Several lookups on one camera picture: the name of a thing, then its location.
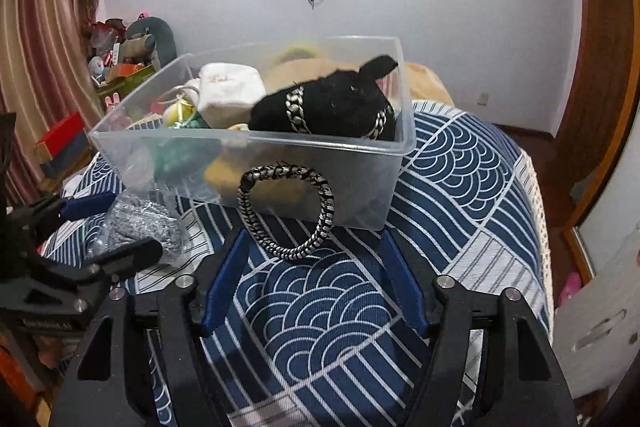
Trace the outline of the white drawstring bag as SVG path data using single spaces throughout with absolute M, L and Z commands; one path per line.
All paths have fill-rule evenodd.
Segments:
M 253 107 L 265 96 L 265 83 L 252 66 L 208 63 L 186 83 L 186 94 L 209 128 L 247 124 Z

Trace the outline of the black trimmed white pouch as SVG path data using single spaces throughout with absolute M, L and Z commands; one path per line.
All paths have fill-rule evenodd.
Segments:
M 396 114 L 380 87 L 398 69 L 388 55 L 357 66 L 300 58 L 271 67 L 272 91 L 250 112 L 248 129 L 393 141 Z

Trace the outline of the silver glitter pouch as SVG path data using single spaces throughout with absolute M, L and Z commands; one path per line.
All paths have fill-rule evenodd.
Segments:
M 89 256 L 96 257 L 142 239 L 162 246 L 161 265 L 180 265 L 186 253 L 186 226 L 174 200 L 162 192 L 123 191 L 107 210 Z

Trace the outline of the red and grey box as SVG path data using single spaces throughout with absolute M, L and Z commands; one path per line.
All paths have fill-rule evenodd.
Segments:
M 49 179 L 61 176 L 88 150 L 91 145 L 78 112 L 58 121 L 32 148 L 40 169 Z

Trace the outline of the blue wave pattern tablecloth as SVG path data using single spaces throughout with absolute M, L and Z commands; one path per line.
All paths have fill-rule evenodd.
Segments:
M 387 224 L 439 273 L 552 306 L 544 210 L 532 160 L 491 124 L 446 105 L 414 106 L 418 142 L 402 161 Z M 252 248 L 206 360 L 235 426 L 395 426 L 428 344 L 402 318 L 378 233 L 337 228 L 299 265 Z

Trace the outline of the green knitted cloth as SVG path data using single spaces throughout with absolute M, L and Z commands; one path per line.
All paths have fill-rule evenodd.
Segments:
M 154 181 L 169 187 L 203 184 L 206 169 L 221 152 L 220 143 L 211 139 L 153 139 L 148 145 Z

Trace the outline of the pink rabbit plush toy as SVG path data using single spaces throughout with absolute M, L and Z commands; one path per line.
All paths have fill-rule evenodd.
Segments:
M 104 98 L 105 110 L 109 112 L 113 110 L 120 103 L 120 96 L 118 92 L 114 92 L 111 95 L 107 95 Z

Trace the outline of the green cardboard box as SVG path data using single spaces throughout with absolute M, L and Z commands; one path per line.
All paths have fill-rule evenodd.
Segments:
M 155 68 L 153 65 L 117 64 L 111 67 L 106 74 L 105 80 L 100 84 L 98 91 L 96 91 L 104 110 L 104 98 L 107 95 L 118 92 L 120 101 L 122 101 L 128 94 L 134 91 L 134 89 L 137 89 L 140 84 L 144 83 L 154 74 Z

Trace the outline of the yellow plush toy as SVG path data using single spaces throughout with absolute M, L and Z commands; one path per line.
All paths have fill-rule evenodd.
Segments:
M 196 116 L 198 116 L 196 108 L 184 98 L 178 98 L 164 110 L 163 125 L 169 129 L 188 127 Z

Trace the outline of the grey green plush toy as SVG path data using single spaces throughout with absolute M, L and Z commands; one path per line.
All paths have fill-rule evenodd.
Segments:
M 149 63 L 155 72 L 176 57 L 174 33 L 168 23 L 155 16 L 139 18 L 132 23 L 119 48 L 119 62 Z

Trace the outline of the clear plastic storage bin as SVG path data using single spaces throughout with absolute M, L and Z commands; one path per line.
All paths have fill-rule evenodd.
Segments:
M 401 44 L 393 37 L 329 37 L 312 40 L 309 45 L 320 58 L 357 66 L 379 55 L 393 57 L 397 63 L 404 60 Z M 404 66 L 398 66 L 396 72 L 380 82 L 395 109 L 393 141 L 239 131 L 231 127 L 186 130 L 164 127 L 160 101 L 165 100 L 170 89 L 195 78 L 205 64 L 252 66 L 271 92 L 266 74 L 282 63 L 282 55 L 290 49 L 289 42 L 267 42 L 182 54 L 128 94 L 90 131 L 89 138 L 126 186 L 157 188 L 226 207 L 238 203 L 236 191 L 241 176 L 252 167 L 277 162 L 311 167 L 329 181 L 335 198 L 336 225 L 382 229 L 401 159 L 416 145 L 409 78 Z M 203 184 L 169 187 L 154 181 L 148 141 L 164 138 L 211 139 L 220 143 L 221 152 L 206 169 Z

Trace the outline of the brown wooden door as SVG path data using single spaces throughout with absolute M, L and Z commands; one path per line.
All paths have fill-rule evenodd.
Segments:
M 553 150 L 541 170 L 552 230 L 578 225 L 624 148 L 639 95 L 638 2 L 582 0 L 576 65 L 559 130 L 525 132 Z

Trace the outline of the striped red beige curtain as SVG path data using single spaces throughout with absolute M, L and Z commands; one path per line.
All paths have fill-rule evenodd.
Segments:
M 99 0 L 1 0 L 1 110 L 16 116 L 6 196 L 37 199 L 36 142 L 71 113 L 91 128 L 103 116 L 84 31 Z

